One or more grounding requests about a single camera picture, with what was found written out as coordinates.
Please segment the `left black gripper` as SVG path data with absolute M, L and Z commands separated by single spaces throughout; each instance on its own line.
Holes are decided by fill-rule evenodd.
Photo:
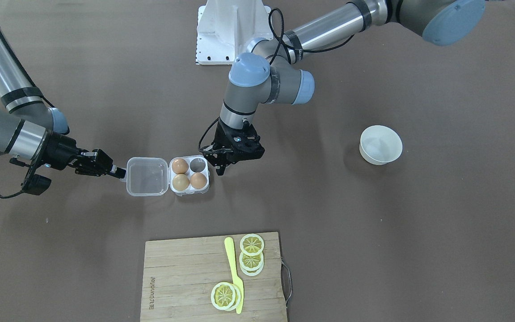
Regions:
M 230 164 L 260 159 L 265 153 L 253 125 L 237 130 L 227 126 L 222 120 L 217 122 L 212 150 L 212 165 L 218 176 L 223 176 Z

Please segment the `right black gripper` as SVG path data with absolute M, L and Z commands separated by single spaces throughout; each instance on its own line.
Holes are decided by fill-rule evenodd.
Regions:
M 52 169 L 64 170 L 66 167 L 75 169 L 76 174 L 100 177 L 111 177 L 126 180 L 127 170 L 113 165 L 113 160 L 102 149 L 88 151 L 77 147 L 74 139 L 50 132 L 45 139 L 40 155 L 40 165 L 49 165 Z

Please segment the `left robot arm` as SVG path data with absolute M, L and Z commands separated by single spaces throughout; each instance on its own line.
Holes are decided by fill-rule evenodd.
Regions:
M 230 69 L 213 141 L 199 151 L 219 176 L 229 165 L 260 159 L 265 149 L 252 124 L 256 109 L 312 98 L 313 76 L 293 67 L 307 55 L 336 50 L 354 35 L 389 22 L 448 46 L 469 34 L 484 11 L 483 0 L 350 0 L 294 30 L 274 33 L 273 39 L 252 39 Z

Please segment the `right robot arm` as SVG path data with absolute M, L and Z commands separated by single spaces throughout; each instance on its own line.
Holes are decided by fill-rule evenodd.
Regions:
M 113 164 L 101 149 L 77 147 L 69 137 L 64 114 L 41 92 L 21 65 L 0 27 L 0 156 L 24 160 L 25 166 L 47 166 L 76 174 L 123 179 L 126 170 Z

